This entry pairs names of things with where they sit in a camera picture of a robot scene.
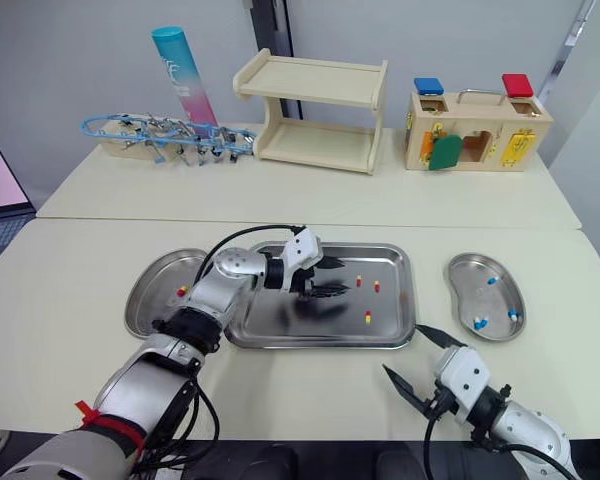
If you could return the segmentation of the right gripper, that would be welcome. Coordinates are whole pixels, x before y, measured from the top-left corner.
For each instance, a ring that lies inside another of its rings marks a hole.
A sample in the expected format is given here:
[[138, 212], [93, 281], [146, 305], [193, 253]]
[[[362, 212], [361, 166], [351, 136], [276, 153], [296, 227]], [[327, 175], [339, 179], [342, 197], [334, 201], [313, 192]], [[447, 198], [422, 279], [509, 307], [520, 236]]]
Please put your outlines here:
[[[466, 347], [466, 344], [441, 329], [423, 324], [417, 324], [416, 329], [442, 349]], [[441, 417], [447, 412], [456, 413], [456, 396], [449, 388], [437, 384], [433, 398], [423, 400], [415, 394], [413, 386], [407, 380], [387, 365], [383, 364], [382, 367], [397, 393], [423, 416]]]

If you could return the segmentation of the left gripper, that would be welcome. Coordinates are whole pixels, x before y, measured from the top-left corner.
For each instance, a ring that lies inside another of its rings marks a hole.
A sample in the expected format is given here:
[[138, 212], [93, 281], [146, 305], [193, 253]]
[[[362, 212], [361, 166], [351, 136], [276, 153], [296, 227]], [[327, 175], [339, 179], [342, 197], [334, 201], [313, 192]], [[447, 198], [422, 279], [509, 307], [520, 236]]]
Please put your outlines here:
[[[319, 261], [320, 268], [342, 268], [345, 263], [333, 256], [324, 256]], [[305, 298], [333, 298], [345, 294], [349, 287], [340, 283], [313, 284], [315, 271], [313, 267], [308, 269], [298, 269], [291, 277], [290, 293], [297, 294]]]

